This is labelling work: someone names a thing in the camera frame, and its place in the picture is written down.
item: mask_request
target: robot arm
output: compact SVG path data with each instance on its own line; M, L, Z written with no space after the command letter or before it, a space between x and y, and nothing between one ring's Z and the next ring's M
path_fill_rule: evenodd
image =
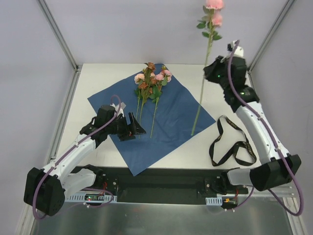
M231 52L234 46L235 41L228 45L228 51ZM262 165L252 169L232 169L227 172L225 177L231 185L251 185L259 191L289 183L291 176L280 158L264 124L261 122L260 118L244 106L233 93L227 73L228 61L229 55L216 58L214 63L204 68L205 79L210 82L218 83L223 88L225 101L247 128L257 148ZM281 144L264 115L259 97L256 95L253 88L245 84L247 66L242 47L237 47L230 66L231 81L237 94L261 115L261 118L267 124L278 143L278 148L281 150L289 167L295 174L301 165L299 156L291 155Z
M47 173L48 175L40 186L37 195L36 208L49 216L55 215L63 206L65 199L76 192L87 187L102 189L104 183L103 172L97 167L87 165L75 174L70 175L70 173L83 158L105 141L108 135L117 135L121 141L127 141L135 139L135 135L146 133L132 113L129 113L131 124L128 125L122 109L120 109L114 121L105 128L100 129L114 117L117 110L114 105L101 106L97 116L81 129L80 134L64 153L42 169L31 169L27 175L24 202L33 205L35 189ZM97 129L100 130L85 139Z

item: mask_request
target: black strap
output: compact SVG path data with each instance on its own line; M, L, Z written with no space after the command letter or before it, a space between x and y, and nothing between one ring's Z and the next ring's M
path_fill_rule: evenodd
M221 124L221 118L225 118L227 123L230 126L232 126L232 128L234 128L234 129L236 129L238 131L241 131L243 133L243 135L245 136L246 141L238 141L238 142L236 142L234 144L234 146L232 146L231 149L222 157L222 159L218 163L216 163L213 160L214 145L215 145L216 142L221 140L222 135L224 133L224 130L223 130L223 127L222 127L222 124ZM209 154L210 154L213 166L219 166L219 165L224 164L231 157L231 155L234 155L236 162L238 164L240 164L240 165L250 166L250 165L253 165L253 164L256 163L257 158L256 158L256 156L255 156L255 154L254 154L254 152L252 150L251 145L249 144L249 140L247 139L247 137L246 137L246 135L245 135L245 133L244 133L244 131L242 129L240 129L235 123L233 123L231 120L229 120L229 118L227 116L225 116L225 115L219 117L219 119L217 121L217 128L219 130L220 135L217 137L216 140L213 141L213 143L211 144L210 149L209 149ZM253 159L253 163L248 163L246 161L243 161L243 160L240 160L240 159L237 158L237 152L238 152L239 148L245 148L248 151L249 155Z

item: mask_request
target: white wall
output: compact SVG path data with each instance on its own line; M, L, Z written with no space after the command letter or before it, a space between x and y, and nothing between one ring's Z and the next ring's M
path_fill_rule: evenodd
M305 196L304 219L313 233L313 1L298 0L261 61L253 83L283 144L299 154L296 177Z
M196 28L205 0L46 0L78 64L204 64ZM223 36L211 61L241 39L248 63L286 0L224 0Z
M13 235L73 71L35 0L0 1L0 32L0 234Z

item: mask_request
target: flower stem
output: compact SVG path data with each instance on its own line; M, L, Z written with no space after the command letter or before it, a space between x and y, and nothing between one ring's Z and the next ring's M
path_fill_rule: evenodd
M140 109L140 117L139 117L139 125L141 125L141 115L142 115L142 108L143 108L144 104L145 104L145 101L142 99L141 109Z
M159 99L159 98L156 98L156 107L155 107L155 112L154 112L154 114L153 114L153 121L152 121L152 128L151 128L151 135L150 135L150 138L152 138L153 126L154 126L154 124L155 124L155 117L156 117L158 99Z
M136 112L136 119L138 117L138 110L139 110L139 104L140 104L140 95L138 96L138 103L137 103L137 112Z
M209 40L208 40L208 44L207 44L206 58L205 58L204 67L207 66L207 61L208 61L209 55L211 53L211 48L212 48L212 45L213 45L213 32L214 32L214 27L212 26L212 23L210 23L210 36L209 36ZM194 125L192 127L192 131L191 131L191 135L192 136L195 133L196 125L197 125L199 114L200 114L200 110L201 110L201 104L202 104L202 98L203 98L203 89L204 89L204 81L205 81L205 76L203 76L203 78L202 78L200 101L199 101L199 106L198 106L196 119L195 119Z

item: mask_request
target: blue fabric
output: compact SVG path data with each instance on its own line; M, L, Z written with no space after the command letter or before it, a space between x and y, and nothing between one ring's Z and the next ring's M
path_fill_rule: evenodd
M156 64L155 74L160 73L161 67L162 64ZM134 76L137 74L89 97L88 100L94 110L97 112L101 105L109 104L111 96L116 94L126 104L124 114L127 120L128 112L133 112L136 115L137 96L134 90L137 89L138 85L134 83ZM117 136L111 136L116 148L134 176L192 138L190 134L199 103L174 76L172 76L171 82L162 87L162 92L156 110L152 138L150 138L150 133L155 104L150 99L144 105L141 117L141 126L147 134L141 135L140 139L136 136L135 140L122 142L119 141ZM201 108L195 135L213 123L215 123L215 120L204 108Z

